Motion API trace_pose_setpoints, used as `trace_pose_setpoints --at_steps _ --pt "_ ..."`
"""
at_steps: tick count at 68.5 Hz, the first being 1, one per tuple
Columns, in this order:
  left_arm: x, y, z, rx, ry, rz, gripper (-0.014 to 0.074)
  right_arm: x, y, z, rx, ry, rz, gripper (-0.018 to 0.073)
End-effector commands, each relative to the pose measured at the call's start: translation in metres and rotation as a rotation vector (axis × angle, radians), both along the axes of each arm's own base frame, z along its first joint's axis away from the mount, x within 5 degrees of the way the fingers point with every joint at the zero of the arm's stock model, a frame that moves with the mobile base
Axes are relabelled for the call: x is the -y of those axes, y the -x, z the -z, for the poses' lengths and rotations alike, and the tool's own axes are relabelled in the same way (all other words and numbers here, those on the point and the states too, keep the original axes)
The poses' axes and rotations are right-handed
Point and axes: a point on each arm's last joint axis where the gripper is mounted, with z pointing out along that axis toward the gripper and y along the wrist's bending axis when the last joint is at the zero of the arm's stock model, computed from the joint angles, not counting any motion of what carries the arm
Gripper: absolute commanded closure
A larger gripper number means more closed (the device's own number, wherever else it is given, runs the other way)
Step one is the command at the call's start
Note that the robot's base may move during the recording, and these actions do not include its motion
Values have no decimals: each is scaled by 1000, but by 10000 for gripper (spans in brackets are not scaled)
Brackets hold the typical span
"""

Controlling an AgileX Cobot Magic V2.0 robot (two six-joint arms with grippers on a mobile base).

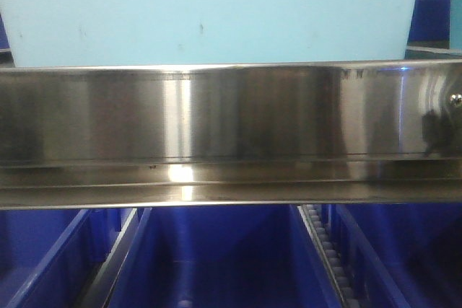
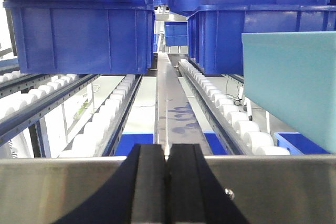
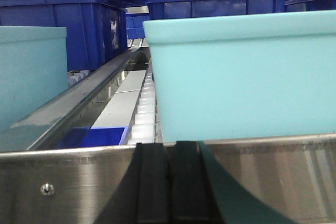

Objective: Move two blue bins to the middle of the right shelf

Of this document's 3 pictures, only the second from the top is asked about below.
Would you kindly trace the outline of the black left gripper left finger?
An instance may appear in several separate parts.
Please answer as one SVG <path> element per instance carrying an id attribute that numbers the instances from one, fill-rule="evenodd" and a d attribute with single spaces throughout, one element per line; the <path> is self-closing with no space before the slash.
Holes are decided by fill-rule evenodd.
<path id="1" fill-rule="evenodd" d="M 116 172 L 57 223 L 164 223 L 164 165 L 161 146 L 134 145 Z"/>

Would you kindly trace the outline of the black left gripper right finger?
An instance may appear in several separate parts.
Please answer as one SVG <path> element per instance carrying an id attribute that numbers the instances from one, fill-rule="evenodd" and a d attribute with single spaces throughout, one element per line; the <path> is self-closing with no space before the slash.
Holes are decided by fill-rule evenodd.
<path id="1" fill-rule="evenodd" d="M 248 223 L 198 144 L 174 144 L 167 160 L 167 223 Z"/>

